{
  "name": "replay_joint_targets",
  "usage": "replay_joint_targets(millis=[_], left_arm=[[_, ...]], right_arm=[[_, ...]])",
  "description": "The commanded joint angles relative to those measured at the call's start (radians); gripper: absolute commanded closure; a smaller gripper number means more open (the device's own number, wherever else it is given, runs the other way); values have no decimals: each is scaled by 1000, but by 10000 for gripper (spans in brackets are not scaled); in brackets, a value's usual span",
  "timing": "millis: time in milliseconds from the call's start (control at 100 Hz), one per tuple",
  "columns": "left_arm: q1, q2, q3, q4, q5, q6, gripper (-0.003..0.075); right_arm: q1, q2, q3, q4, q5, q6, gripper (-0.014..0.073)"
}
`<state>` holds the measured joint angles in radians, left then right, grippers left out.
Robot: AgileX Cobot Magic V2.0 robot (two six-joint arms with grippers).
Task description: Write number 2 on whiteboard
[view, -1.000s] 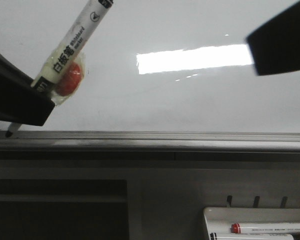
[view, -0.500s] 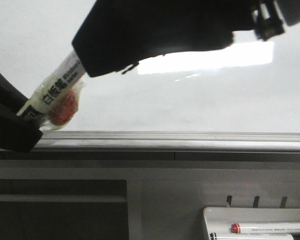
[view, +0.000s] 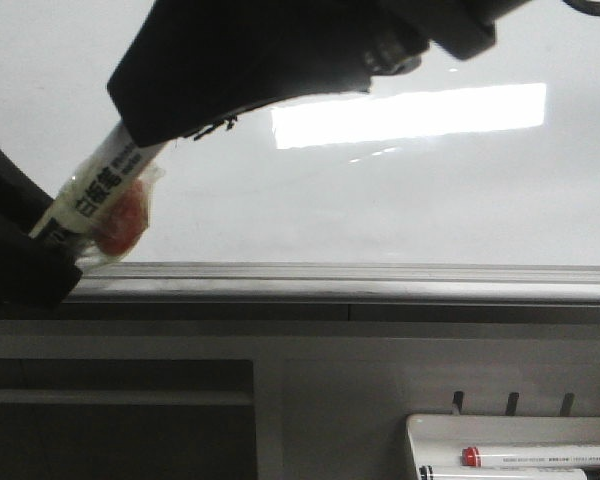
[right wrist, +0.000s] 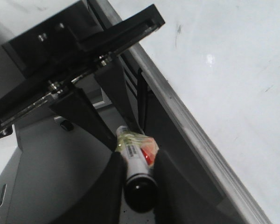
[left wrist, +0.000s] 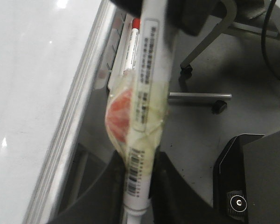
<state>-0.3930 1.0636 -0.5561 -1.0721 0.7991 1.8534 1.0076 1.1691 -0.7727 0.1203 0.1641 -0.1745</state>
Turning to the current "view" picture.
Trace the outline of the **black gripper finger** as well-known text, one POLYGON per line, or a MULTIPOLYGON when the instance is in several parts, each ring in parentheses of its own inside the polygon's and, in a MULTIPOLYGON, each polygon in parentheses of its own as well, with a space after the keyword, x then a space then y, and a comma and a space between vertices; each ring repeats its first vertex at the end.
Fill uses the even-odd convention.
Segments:
POLYGON ((0 302, 52 308, 82 271, 29 237, 52 198, 0 150, 0 302))
POLYGON ((157 1, 107 90, 149 146, 279 101, 365 92, 428 46, 377 1, 157 1))

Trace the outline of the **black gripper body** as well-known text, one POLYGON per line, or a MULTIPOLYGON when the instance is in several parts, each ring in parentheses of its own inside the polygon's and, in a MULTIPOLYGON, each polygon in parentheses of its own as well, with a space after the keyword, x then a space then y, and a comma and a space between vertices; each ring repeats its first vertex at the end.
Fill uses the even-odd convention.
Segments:
POLYGON ((525 1, 396 0, 381 4, 456 59, 468 60, 495 45, 495 22, 525 1))

